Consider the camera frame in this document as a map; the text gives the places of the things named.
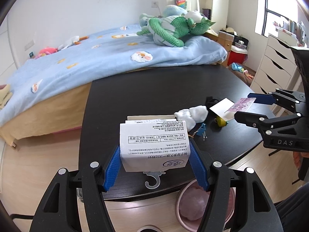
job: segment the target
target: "blue blanket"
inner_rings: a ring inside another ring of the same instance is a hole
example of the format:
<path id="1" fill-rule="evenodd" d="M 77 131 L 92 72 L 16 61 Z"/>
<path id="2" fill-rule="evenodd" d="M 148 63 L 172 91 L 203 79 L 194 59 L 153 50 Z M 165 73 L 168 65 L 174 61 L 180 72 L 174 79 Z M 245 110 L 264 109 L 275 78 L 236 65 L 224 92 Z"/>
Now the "blue blanket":
<path id="1" fill-rule="evenodd" d="M 138 25 L 105 30 L 81 44 L 29 59 L 7 81 L 13 92 L 0 111 L 0 126 L 33 105 L 99 78 L 142 67 L 213 64 L 227 52 L 203 36 L 187 36 L 182 48 L 162 47 L 137 36 Z"/>

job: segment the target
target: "pink plush toy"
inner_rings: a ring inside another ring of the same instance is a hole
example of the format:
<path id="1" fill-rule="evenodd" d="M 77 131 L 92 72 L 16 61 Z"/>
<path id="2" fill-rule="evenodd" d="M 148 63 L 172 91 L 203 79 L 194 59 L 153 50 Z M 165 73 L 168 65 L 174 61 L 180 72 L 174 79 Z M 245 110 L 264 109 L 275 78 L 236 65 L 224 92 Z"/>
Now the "pink plush toy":
<path id="1" fill-rule="evenodd" d="M 39 54 L 34 59 L 37 59 L 37 58 L 45 56 L 45 55 L 50 55 L 50 54 L 56 53 L 57 51 L 58 51 L 58 49 L 53 48 L 53 47 L 47 47 L 47 48 L 41 49 L 39 51 Z"/>

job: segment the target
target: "blue gripper pad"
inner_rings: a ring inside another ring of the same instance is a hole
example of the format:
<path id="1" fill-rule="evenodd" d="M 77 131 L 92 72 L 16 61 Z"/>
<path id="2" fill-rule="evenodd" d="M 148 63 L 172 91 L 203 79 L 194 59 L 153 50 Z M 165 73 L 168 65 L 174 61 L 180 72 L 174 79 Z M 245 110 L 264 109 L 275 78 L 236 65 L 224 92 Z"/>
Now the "blue gripper pad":
<path id="1" fill-rule="evenodd" d="M 249 93 L 248 98 L 256 98 L 254 103 L 257 104 L 275 104 L 275 98 L 270 94 Z"/>
<path id="2" fill-rule="evenodd" d="M 197 154 L 197 151 L 194 148 L 194 145 L 191 142 L 189 161 L 198 185 L 200 185 L 205 191 L 207 191 L 209 187 L 207 170 L 204 167 L 204 164 L 202 163 L 199 155 Z"/>
<path id="3" fill-rule="evenodd" d="M 120 145 L 118 145 L 105 171 L 105 181 L 103 185 L 105 191 L 108 191 L 115 184 L 118 172 L 120 170 L 120 166 Z"/>

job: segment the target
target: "black table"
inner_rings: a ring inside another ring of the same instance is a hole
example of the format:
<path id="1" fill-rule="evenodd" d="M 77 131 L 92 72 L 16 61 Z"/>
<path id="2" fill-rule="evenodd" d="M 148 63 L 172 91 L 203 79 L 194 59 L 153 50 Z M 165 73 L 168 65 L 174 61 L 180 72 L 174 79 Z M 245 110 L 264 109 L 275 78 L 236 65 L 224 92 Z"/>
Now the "black table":
<path id="1" fill-rule="evenodd" d="M 119 144 L 119 124 L 127 116 L 173 114 L 204 105 L 207 96 L 236 102 L 251 92 L 220 65 L 155 68 L 93 81 L 82 124 L 78 167 L 104 161 L 110 155 Z M 274 117 L 266 105 L 253 104 L 250 112 Z M 232 165 L 262 141 L 257 129 L 235 120 L 223 128 L 213 118 L 207 121 L 208 138 L 203 141 L 202 137 L 196 137 L 195 141 L 200 150 L 226 165 Z M 184 168 L 167 170 L 160 178 L 160 186 L 150 190 L 145 187 L 145 181 L 154 185 L 154 178 L 142 172 L 127 173 L 121 166 L 115 185 L 104 193 L 104 198 L 121 201 L 152 198 L 179 190 L 195 177 L 188 162 Z"/>

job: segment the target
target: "wooden floor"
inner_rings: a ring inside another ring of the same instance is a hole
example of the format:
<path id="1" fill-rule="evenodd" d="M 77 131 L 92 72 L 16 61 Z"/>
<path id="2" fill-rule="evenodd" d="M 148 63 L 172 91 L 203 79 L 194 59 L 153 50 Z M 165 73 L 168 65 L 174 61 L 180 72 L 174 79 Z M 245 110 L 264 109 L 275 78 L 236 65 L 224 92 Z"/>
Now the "wooden floor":
<path id="1" fill-rule="evenodd" d="M 6 146 L 1 169 L 0 199 L 9 214 L 34 215 L 39 201 L 57 170 L 78 168 L 80 130 L 25 138 L 17 148 Z M 291 152 L 280 151 L 269 157 L 272 150 L 258 145 L 232 168 L 255 169 L 274 202 L 295 192 L 302 182 L 297 179 Z M 185 232 L 175 217 L 177 192 L 148 200 L 108 202 L 106 206 L 117 232 L 136 232 L 144 225 L 155 225 L 163 232 Z M 78 202 L 83 231 L 89 231 L 83 203 Z M 15 219 L 22 232 L 29 231 L 31 220 Z"/>

